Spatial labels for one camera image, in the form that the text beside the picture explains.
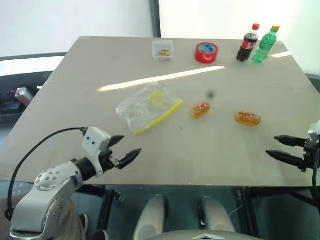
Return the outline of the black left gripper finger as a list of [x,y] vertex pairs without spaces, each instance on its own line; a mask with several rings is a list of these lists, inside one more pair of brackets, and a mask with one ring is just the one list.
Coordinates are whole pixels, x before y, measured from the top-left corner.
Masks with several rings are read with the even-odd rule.
[[123,168],[131,164],[138,157],[141,150],[141,148],[138,148],[126,154],[126,156],[119,161],[119,169],[122,170]]
[[123,135],[114,135],[111,137],[108,147],[111,148],[124,138]]

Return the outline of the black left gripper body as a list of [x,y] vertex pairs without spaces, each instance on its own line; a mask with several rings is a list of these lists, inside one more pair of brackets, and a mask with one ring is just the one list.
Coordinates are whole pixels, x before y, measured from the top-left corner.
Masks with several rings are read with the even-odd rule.
[[109,148],[99,154],[99,163],[104,173],[112,170],[113,168],[119,170],[123,168],[121,162],[113,158],[112,155],[113,152]]

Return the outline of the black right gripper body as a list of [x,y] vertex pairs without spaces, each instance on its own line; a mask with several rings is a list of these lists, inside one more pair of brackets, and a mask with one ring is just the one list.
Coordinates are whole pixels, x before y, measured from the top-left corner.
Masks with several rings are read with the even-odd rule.
[[320,143],[318,140],[312,140],[311,138],[308,138],[305,141],[305,146],[303,148],[303,151],[304,151],[303,162],[302,162],[302,167],[300,169],[303,173],[305,173],[307,169],[314,168],[317,151],[319,149],[320,149]]

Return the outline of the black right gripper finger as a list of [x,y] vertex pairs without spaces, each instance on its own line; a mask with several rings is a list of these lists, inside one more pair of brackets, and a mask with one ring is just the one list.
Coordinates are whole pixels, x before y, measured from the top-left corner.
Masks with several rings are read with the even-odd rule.
[[300,167],[303,163],[302,158],[292,156],[286,152],[282,152],[279,150],[267,150],[266,153],[270,157],[276,159],[277,161],[280,161],[295,167]]
[[278,135],[274,137],[275,140],[280,142],[283,145],[290,147],[304,147],[306,140],[299,137],[289,136],[289,135]]

